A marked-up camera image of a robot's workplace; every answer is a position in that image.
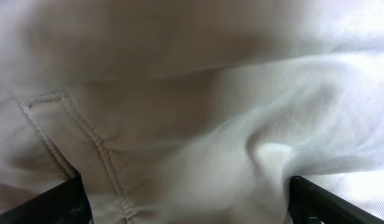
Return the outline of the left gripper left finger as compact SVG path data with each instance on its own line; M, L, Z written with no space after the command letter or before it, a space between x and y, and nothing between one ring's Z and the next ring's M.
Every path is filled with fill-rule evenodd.
M82 177L74 178L0 214L0 224L91 224Z

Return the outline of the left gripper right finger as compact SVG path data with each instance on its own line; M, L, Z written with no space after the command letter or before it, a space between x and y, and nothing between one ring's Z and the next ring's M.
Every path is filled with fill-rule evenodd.
M294 224L384 224L301 176L290 179L288 212Z

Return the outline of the beige cotton shorts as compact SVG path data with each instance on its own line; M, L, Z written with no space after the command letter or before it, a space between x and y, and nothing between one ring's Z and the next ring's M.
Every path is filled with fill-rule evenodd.
M0 1L0 213L75 171L96 223L384 220L384 0Z

